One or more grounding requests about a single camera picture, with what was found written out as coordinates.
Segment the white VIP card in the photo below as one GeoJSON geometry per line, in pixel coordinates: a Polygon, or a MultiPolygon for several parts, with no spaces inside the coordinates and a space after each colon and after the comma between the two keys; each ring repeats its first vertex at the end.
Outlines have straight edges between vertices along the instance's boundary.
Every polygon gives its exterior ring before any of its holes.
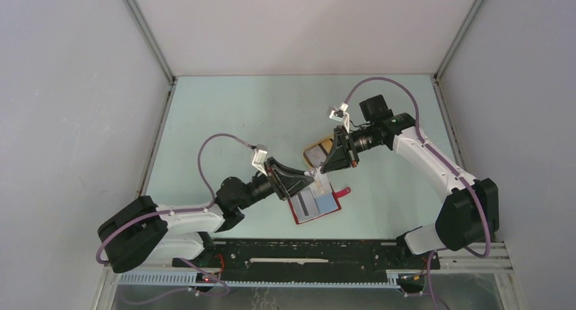
{"type": "Polygon", "coordinates": [[[319,167],[309,169],[305,171],[304,174],[314,179],[313,183],[308,187],[314,199],[319,199],[322,196],[332,194],[333,188],[331,187],[328,176],[323,174],[319,167]]]}

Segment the white magnetic stripe card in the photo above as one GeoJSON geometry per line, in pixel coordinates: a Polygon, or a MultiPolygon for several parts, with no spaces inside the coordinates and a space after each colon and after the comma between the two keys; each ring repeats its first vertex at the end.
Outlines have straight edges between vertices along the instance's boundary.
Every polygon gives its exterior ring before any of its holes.
{"type": "Polygon", "coordinates": [[[319,209],[310,190],[303,190],[290,199],[291,209],[298,224],[319,215],[319,209]]]}

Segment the red card holder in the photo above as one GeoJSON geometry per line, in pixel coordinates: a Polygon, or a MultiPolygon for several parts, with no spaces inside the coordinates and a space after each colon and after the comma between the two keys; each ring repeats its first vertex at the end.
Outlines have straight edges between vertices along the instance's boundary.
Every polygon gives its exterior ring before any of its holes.
{"type": "Polygon", "coordinates": [[[350,187],[334,190],[327,182],[312,184],[289,199],[293,219],[297,225],[317,220],[342,209],[340,198],[352,192],[350,187]]]}

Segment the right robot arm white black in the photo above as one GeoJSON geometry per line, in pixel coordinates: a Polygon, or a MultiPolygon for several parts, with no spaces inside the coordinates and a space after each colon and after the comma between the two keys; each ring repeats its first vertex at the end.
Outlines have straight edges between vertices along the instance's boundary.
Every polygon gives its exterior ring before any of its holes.
{"type": "Polygon", "coordinates": [[[360,153],[386,146],[419,170],[443,202],[434,223],[400,236],[403,244],[395,249],[397,263],[412,268],[424,253],[458,251],[478,241],[489,242],[500,227],[495,182],[489,178],[480,180],[446,158],[410,114],[394,114],[383,96],[364,100],[359,106],[367,124],[357,130],[350,129],[346,103],[329,111],[329,118],[339,125],[334,129],[332,147],[320,171],[356,167],[360,153]]]}

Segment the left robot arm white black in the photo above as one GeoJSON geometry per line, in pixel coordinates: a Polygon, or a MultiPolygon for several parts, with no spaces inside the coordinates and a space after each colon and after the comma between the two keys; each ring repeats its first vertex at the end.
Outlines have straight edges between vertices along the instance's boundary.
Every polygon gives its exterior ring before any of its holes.
{"type": "Polygon", "coordinates": [[[159,205],[150,196],[140,196],[98,228],[96,259],[116,273],[175,258],[208,266],[215,257],[211,234],[234,228],[245,217],[243,209],[269,196],[289,200],[309,187],[316,174],[315,169],[301,171],[270,158],[249,182],[223,180],[207,206],[159,205]]]}

